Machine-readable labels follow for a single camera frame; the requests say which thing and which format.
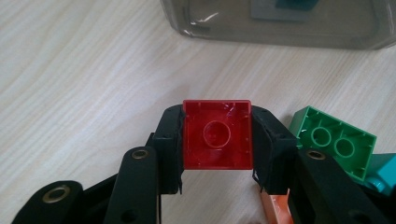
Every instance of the red lego brick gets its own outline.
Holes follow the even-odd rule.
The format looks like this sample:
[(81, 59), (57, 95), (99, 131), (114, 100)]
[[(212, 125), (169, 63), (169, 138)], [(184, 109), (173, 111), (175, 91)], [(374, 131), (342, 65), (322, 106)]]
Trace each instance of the red lego brick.
[(248, 100), (186, 100), (183, 162), (186, 170), (251, 170)]

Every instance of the orange part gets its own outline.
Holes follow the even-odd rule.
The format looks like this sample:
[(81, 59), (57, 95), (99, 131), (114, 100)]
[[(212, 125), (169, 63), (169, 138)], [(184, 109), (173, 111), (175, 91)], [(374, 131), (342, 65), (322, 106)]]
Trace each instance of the orange part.
[(293, 224), (288, 207), (288, 195), (268, 195), (261, 193), (262, 206), (269, 224)]

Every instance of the wood grain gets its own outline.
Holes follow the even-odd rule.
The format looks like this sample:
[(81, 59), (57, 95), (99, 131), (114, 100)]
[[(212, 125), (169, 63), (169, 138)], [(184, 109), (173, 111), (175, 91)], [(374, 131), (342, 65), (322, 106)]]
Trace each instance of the wood grain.
[[(183, 99), (249, 99), (289, 125), (313, 105), (396, 152), (396, 48), (190, 39), (159, 0), (0, 0), (0, 222), (56, 180), (115, 174)], [(163, 223), (265, 223), (250, 171), (188, 171)]]

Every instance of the metal screw hole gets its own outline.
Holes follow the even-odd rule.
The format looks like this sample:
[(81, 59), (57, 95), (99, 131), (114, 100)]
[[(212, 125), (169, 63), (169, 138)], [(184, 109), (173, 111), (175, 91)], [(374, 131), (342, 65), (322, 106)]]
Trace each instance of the metal screw hole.
[(63, 200), (64, 198), (66, 198), (69, 193), (70, 193), (70, 188), (66, 185), (61, 185), (59, 187), (51, 189), (46, 194), (44, 194), (43, 202), (57, 203)]
[(318, 161), (322, 161), (324, 159), (326, 159), (326, 156), (318, 151), (313, 151), (313, 150), (309, 150), (306, 152), (306, 155), (308, 155), (308, 157), (314, 159), (314, 160), (318, 160)]
[(132, 209), (127, 210), (124, 213), (122, 213), (121, 220), (124, 223), (133, 223), (134, 221), (137, 220), (137, 214)]
[(361, 224), (371, 224), (372, 220), (365, 215), (362, 211), (359, 210), (350, 210), (348, 212), (349, 216), (352, 217), (355, 221)]
[(132, 158), (136, 160), (145, 159), (149, 155), (149, 152), (145, 149), (139, 149), (132, 153)]

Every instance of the hole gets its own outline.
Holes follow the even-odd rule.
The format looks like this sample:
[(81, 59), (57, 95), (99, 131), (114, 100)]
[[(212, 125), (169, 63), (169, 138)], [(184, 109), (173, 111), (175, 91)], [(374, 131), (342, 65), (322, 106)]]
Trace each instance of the hole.
[(137, 160), (141, 160), (146, 158), (149, 155), (149, 152), (145, 149), (139, 149), (137, 151), (134, 151), (132, 153), (132, 158), (137, 159)]
[(323, 153), (318, 152), (318, 151), (309, 150), (306, 152), (306, 154), (314, 160), (322, 161), (322, 160), (326, 159), (326, 156)]
[(44, 203), (57, 203), (63, 200), (70, 193), (70, 188), (66, 185), (61, 185), (51, 189), (43, 196)]
[(134, 221), (137, 220), (137, 214), (132, 209), (127, 210), (124, 213), (122, 213), (121, 220), (124, 223), (133, 223)]
[(349, 158), (355, 153), (355, 146), (346, 138), (340, 138), (334, 143), (335, 153), (342, 158)]
[(372, 220), (360, 210), (350, 210), (349, 216), (361, 224), (371, 224)]
[(326, 147), (332, 141), (332, 136), (330, 132), (325, 128), (315, 128), (311, 133), (312, 141), (318, 147)]
[(230, 142), (230, 128), (223, 122), (214, 120), (204, 128), (204, 140), (209, 147), (225, 147)]
[(56, 189), (55, 191), (53, 191), (49, 194), (49, 197), (51, 199), (56, 199), (56, 198), (62, 197), (62, 195), (64, 195), (65, 193), (66, 193), (66, 191), (64, 191), (64, 189)]

